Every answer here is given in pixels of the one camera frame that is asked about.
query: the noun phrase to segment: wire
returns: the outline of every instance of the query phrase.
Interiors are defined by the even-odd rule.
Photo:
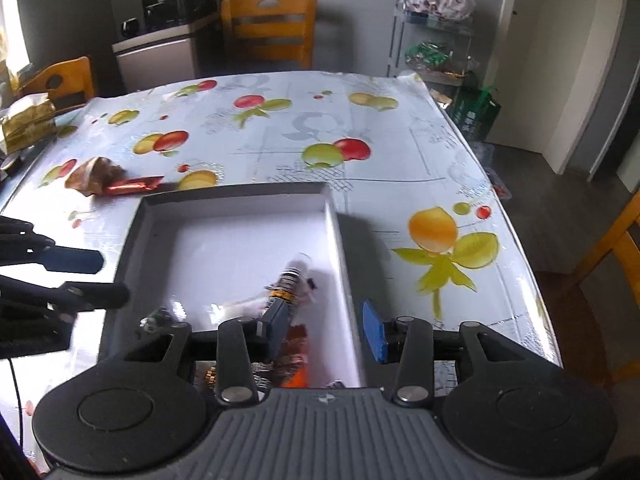
[[[14,378],[14,386],[15,386],[15,397],[18,399],[18,423],[20,424],[20,449],[24,449],[22,446],[23,438],[24,438],[24,428],[22,426],[22,403],[20,402],[20,390],[18,390],[18,380],[15,378],[15,368],[14,362],[11,359],[7,359],[9,361],[9,366],[11,367],[11,375]]]

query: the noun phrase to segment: gray gripper base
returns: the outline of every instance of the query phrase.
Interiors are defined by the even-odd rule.
[[[572,480],[590,476],[584,472]],[[59,468],[47,480],[92,478]],[[100,476],[101,480],[118,478]],[[127,480],[513,480],[451,444],[427,410],[373,388],[274,389],[223,412],[190,452]]]

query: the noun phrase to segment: white box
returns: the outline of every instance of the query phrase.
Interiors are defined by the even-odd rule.
[[[136,341],[140,319],[172,298],[185,310],[250,298],[297,253],[312,259],[317,289],[294,323],[308,331],[308,383],[364,384],[357,325],[337,217],[327,184],[244,184],[145,196],[115,281],[129,304],[107,312],[100,358]],[[206,330],[193,321],[193,329]]]

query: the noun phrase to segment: red wrapper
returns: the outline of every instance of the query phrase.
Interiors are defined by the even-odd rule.
[[[105,195],[128,195],[155,190],[164,176],[143,176],[140,178],[130,178],[129,180],[119,180],[110,184],[102,190]]]

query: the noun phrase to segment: orange wooden chair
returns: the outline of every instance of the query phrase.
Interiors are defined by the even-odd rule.
[[[564,368],[575,375],[606,387],[640,377],[640,360],[631,361],[613,373],[607,358],[600,326],[580,290],[579,284],[613,252],[640,304],[640,250],[629,229],[640,223],[640,192],[624,208],[611,229],[585,259],[569,274],[536,272],[536,279],[556,333]]]
[[[56,114],[75,110],[95,97],[94,80],[88,57],[56,63],[44,69],[19,90],[19,96],[48,92],[56,105]],[[80,104],[67,106],[69,98],[76,97]]]
[[[318,0],[224,0],[220,15],[227,57],[295,60],[311,68],[317,5]],[[291,21],[294,15],[302,20]]]

